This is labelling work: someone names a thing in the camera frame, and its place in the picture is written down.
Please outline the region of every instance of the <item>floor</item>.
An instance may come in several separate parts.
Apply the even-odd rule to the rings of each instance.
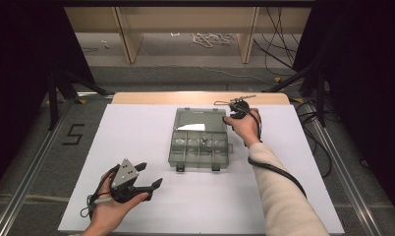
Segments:
[[[235,35],[229,44],[213,44],[211,48],[193,42],[191,33],[150,33],[144,36],[141,51],[135,64],[127,64],[122,51],[120,38],[113,33],[79,33],[81,47],[91,68],[97,84],[112,91],[159,91],[159,90],[239,90],[260,91],[274,86],[276,81],[285,80],[294,74],[282,63],[265,54],[254,45],[249,64],[243,64],[239,54]],[[289,48],[297,49],[299,35],[285,35]],[[255,40],[263,48],[268,44],[261,35]],[[283,46],[277,37],[273,43]],[[271,46],[269,49],[285,63],[291,63],[285,50]],[[290,98],[299,98],[296,82],[282,92]],[[76,86],[77,91],[89,91]],[[48,150],[42,167],[31,184],[21,210],[16,215],[9,235],[66,235],[58,232],[62,214],[72,195],[79,174],[85,163],[91,142],[95,136],[101,116],[110,98],[97,96],[83,97],[70,105],[58,131],[54,143]],[[308,102],[292,102],[299,114],[314,109]],[[379,186],[377,180],[367,168],[356,149],[344,124],[333,113],[331,101],[327,99],[325,115],[326,132],[335,144],[352,181],[361,193],[378,232],[369,234],[360,222],[355,206],[341,182],[341,176],[333,166],[330,174],[323,178],[338,216],[344,225],[345,235],[395,235],[395,209]],[[78,145],[66,146],[74,142],[68,132],[75,124],[73,133],[82,134]],[[46,99],[40,105],[39,114],[33,123],[28,138],[22,145],[20,153],[13,160],[0,183],[0,215],[9,200],[19,188],[32,160],[47,135],[49,127],[49,109]],[[314,120],[306,121],[306,128],[319,139],[317,124]],[[326,152],[308,138],[320,172],[325,175],[329,168]]]

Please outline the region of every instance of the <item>hand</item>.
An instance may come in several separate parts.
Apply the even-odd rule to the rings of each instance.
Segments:
[[[252,108],[251,113],[258,119],[258,122],[261,122],[261,119],[258,114],[258,109]],[[250,147],[252,144],[260,143],[260,140],[257,136],[258,127],[256,126],[256,122],[254,118],[247,114],[243,119],[233,119],[231,117],[225,117],[224,121],[231,125],[246,144],[247,147]]]
[[[109,184],[111,182],[110,178],[113,175],[108,176],[103,183],[101,189],[99,190],[100,199],[110,198]],[[89,227],[85,230],[82,235],[86,236],[96,236],[96,235],[106,235],[112,232],[118,227],[121,221],[124,219],[125,215],[143,200],[146,199],[148,193],[141,193],[136,195],[131,200],[124,204],[119,204],[114,200],[106,203],[97,204],[94,208],[93,215],[90,221]]]

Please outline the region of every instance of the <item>printed number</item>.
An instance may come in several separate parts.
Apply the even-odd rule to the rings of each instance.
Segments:
[[[85,124],[73,124],[72,127],[69,130],[69,133],[67,137],[75,138],[75,141],[73,143],[63,143],[62,146],[76,146],[79,144],[79,141],[82,138],[81,134],[72,134],[73,128],[75,127],[83,127]]]

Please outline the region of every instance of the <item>plastic storage box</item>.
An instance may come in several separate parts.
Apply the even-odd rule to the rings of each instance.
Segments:
[[[171,140],[169,163],[176,171],[187,167],[219,171],[228,166],[226,115],[222,109],[178,108]]]

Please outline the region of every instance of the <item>white tabletop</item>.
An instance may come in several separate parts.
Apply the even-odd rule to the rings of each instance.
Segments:
[[[78,183],[59,226],[80,232],[89,224],[80,211],[94,192],[100,176],[128,158],[133,165],[147,163],[135,186],[149,186],[163,178],[150,202],[141,203],[115,232],[130,234],[264,234],[264,218],[248,150],[228,128],[234,152],[226,170],[170,167],[168,154],[177,108],[212,105],[110,104],[86,158]],[[327,230],[344,230],[329,198],[295,109],[291,105],[258,105],[263,118],[261,139],[301,182]]]

